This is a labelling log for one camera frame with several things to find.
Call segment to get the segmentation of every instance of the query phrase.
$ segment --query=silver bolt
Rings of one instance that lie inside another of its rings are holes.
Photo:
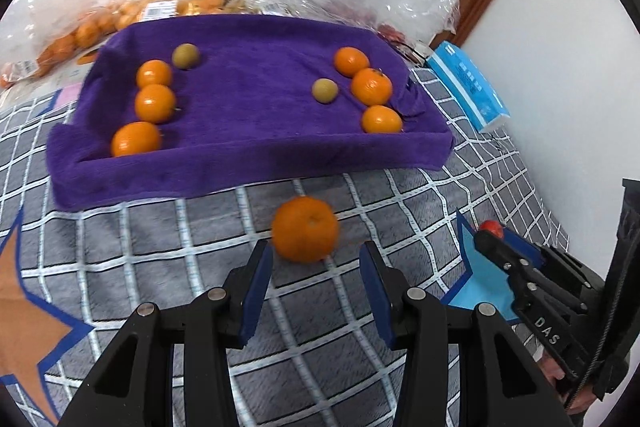
[[[207,293],[207,297],[210,301],[222,301],[226,297],[224,288],[212,288]]]
[[[141,317],[146,317],[147,315],[151,315],[154,311],[156,311],[156,306],[151,304],[150,302],[145,302],[143,304],[140,304],[136,311]]]
[[[485,317],[491,317],[495,315],[495,306],[491,303],[483,302],[478,306],[478,311]]]
[[[422,288],[409,288],[406,291],[406,296],[412,301],[421,301],[427,296],[427,293]]]

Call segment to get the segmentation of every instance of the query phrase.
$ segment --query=red ball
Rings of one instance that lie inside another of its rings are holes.
[[[482,223],[482,225],[480,225],[480,230],[487,230],[488,232],[493,233],[496,237],[504,239],[504,230],[502,229],[502,225],[493,219],[488,219]]]

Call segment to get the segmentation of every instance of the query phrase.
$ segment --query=yellow-green ball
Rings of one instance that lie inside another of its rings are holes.
[[[338,96],[338,84],[328,78],[319,78],[314,82],[311,93],[320,103],[332,103]]]
[[[175,49],[172,61],[179,70],[190,70],[200,63],[200,51],[193,44],[182,44]]]

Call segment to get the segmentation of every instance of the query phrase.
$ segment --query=blue and white package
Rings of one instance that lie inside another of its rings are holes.
[[[511,118],[494,88],[459,47],[444,41],[427,64],[458,100],[476,131],[491,132]]]

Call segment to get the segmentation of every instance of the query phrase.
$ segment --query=purple fabric box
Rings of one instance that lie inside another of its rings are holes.
[[[160,126],[162,150],[112,158],[111,137],[137,120],[136,71],[152,58],[170,63],[185,42],[196,44],[204,60],[194,70],[174,71],[182,110]],[[365,107],[333,66],[342,46],[361,49],[389,76],[389,105],[402,116],[404,132],[361,130]],[[310,93],[321,77],[340,86],[330,105]],[[374,33],[295,18],[213,15],[134,24],[114,36],[84,83],[73,123],[50,132],[47,166],[58,207],[81,210],[284,178],[440,169],[453,144],[429,95]]]

